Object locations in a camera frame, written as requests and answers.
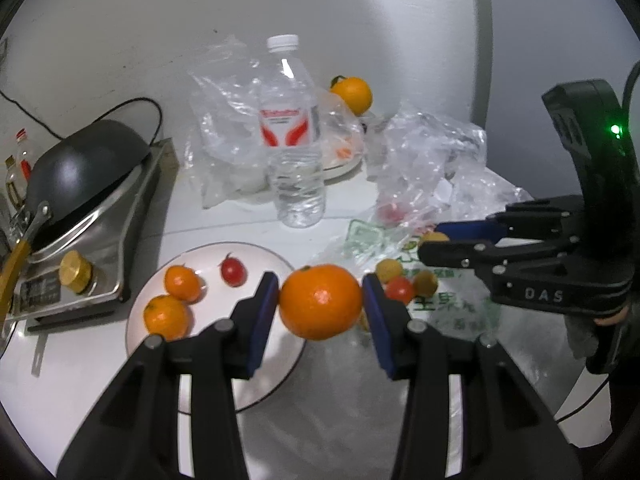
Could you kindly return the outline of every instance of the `gold knob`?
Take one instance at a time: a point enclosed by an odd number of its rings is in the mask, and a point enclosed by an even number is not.
[[[60,262],[60,283],[76,294],[87,288],[91,281],[92,265],[78,251],[69,251]]]

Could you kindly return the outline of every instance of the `cable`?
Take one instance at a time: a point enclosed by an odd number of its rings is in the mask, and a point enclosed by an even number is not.
[[[575,409],[575,410],[573,410],[571,413],[567,413],[566,415],[561,416],[560,418],[558,418],[558,420],[556,420],[556,422],[557,422],[558,424],[560,424],[561,422],[566,421],[568,418],[571,418],[572,416],[577,415],[578,413],[580,413],[584,408],[586,408],[586,407],[590,404],[590,402],[591,402],[593,399],[595,399],[595,398],[598,396],[598,394],[603,390],[603,388],[604,388],[605,386],[607,386],[607,384],[609,384],[609,377],[607,377],[606,379],[604,379],[604,381],[602,381],[602,384],[596,388],[596,391],[594,391],[594,392],[591,394],[591,397],[589,397],[587,400],[585,400],[585,401],[580,405],[580,407],[579,407],[579,408],[576,408],[576,409]]]
[[[35,117],[24,106],[22,106],[18,101],[16,101],[15,99],[11,99],[2,90],[0,90],[0,96],[2,96],[2,98],[4,98],[6,101],[8,101],[8,102],[16,105],[18,108],[20,108],[20,111],[23,114],[25,114],[32,121],[34,121],[34,122],[38,123],[40,126],[42,126],[47,131],[47,133],[51,134],[57,140],[63,140],[65,138],[65,137],[59,136],[56,132],[54,132],[49,127],[49,125],[47,123],[45,123],[44,121],[42,121],[39,118]],[[154,142],[156,142],[156,139],[158,138],[158,133],[160,132],[160,128],[162,127],[162,121],[164,120],[164,114],[162,113],[162,107],[160,106],[158,101],[155,101],[151,97],[134,97],[133,99],[129,99],[129,100],[124,101],[124,102],[122,102],[122,103],[120,103],[118,105],[115,105],[113,108],[111,108],[110,110],[108,110],[105,113],[103,113],[100,117],[98,117],[97,119],[93,120],[92,124],[93,123],[97,123],[97,121],[100,121],[101,119],[105,118],[107,115],[113,113],[114,111],[119,110],[120,108],[125,107],[126,105],[129,105],[129,104],[135,103],[135,102],[151,103],[153,106],[156,107],[156,110],[158,110],[158,126],[156,127],[156,130],[155,130],[153,136],[151,137],[151,141],[149,142],[149,145],[152,145]]]
[[[622,111],[625,114],[626,126],[629,125],[629,110],[631,110],[631,95],[634,92],[636,82],[640,77],[640,61],[638,61],[626,78],[625,89],[622,92]]]
[[[11,99],[10,97],[7,96],[7,94],[5,94],[2,90],[0,90],[0,95],[6,100],[9,101],[10,103],[16,105],[18,108],[20,108],[20,111],[25,114],[28,118],[30,118],[32,121],[38,123],[40,126],[42,126],[45,130],[47,130],[53,137],[55,137],[57,140],[62,140],[64,139],[64,137],[60,137],[56,132],[54,132],[51,128],[49,128],[49,125],[47,123],[45,123],[44,121],[41,121],[39,118],[37,118],[36,116],[34,116],[33,114],[31,114],[30,112],[28,112],[26,110],[26,108],[24,106],[22,106],[18,101],[16,101],[15,99]]]
[[[130,105],[131,103],[137,103],[137,102],[151,103],[153,106],[156,107],[156,110],[158,110],[158,126],[156,127],[156,130],[154,131],[154,134],[151,137],[151,141],[149,142],[149,145],[151,146],[154,142],[156,142],[156,138],[158,137],[158,133],[160,132],[160,128],[162,127],[162,121],[164,120],[164,114],[162,113],[162,107],[160,106],[158,101],[156,101],[155,99],[152,99],[151,97],[134,97],[133,99],[128,99],[127,101],[124,101],[124,102],[120,103],[119,105],[115,105],[110,110],[107,110],[100,117],[95,119],[94,123],[97,123],[98,121],[100,121],[103,118],[105,118],[107,115],[113,113],[116,110],[119,110],[122,107],[125,107],[126,105]]]

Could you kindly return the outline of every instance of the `screw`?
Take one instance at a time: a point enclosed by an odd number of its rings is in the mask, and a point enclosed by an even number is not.
[[[498,341],[494,336],[484,333],[480,335],[480,344],[485,348],[493,348],[498,344]]]
[[[223,333],[231,332],[235,326],[236,324],[233,322],[233,320],[229,319],[228,317],[223,317],[223,319],[219,319],[213,324],[213,328],[215,328],[218,332]]]
[[[421,334],[427,330],[427,324],[421,319],[412,319],[406,324],[406,327],[409,329],[409,332],[414,334]]]
[[[162,344],[162,336],[158,334],[152,334],[145,339],[145,346],[150,350],[158,348]]]

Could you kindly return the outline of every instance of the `stainless steel stove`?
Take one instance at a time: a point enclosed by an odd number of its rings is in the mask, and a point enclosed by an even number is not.
[[[134,251],[158,184],[161,159],[172,149],[170,140],[151,147],[140,165],[81,212],[38,234],[16,285],[7,324],[27,319],[28,332],[38,332],[112,314],[118,300],[127,301]],[[77,251],[76,258],[91,268],[88,285],[79,294],[60,280],[61,262],[70,251]]]

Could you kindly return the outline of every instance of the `frying pan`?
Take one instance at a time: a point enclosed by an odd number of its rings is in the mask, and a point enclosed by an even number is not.
[[[38,232],[60,225],[133,170],[148,153],[146,142],[134,130],[117,121],[101,120],[61,140],[38,159],[24,201],[33,220],[0,274],[0,327]]]

